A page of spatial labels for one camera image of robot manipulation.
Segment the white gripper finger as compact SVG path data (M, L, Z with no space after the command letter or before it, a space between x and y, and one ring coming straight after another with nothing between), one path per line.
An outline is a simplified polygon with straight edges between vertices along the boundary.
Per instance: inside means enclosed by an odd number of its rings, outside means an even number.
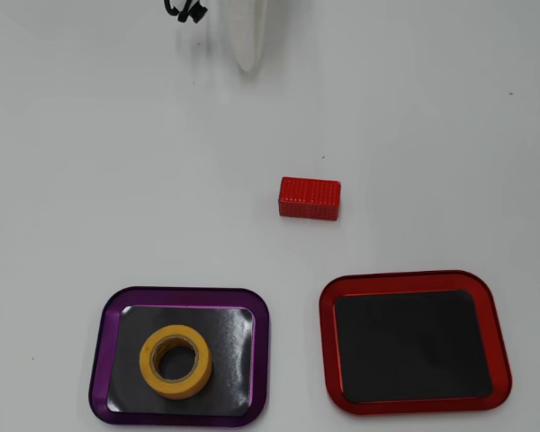
M240 69L249 73L261 59L266 25L266 0L228 0L230 46Z

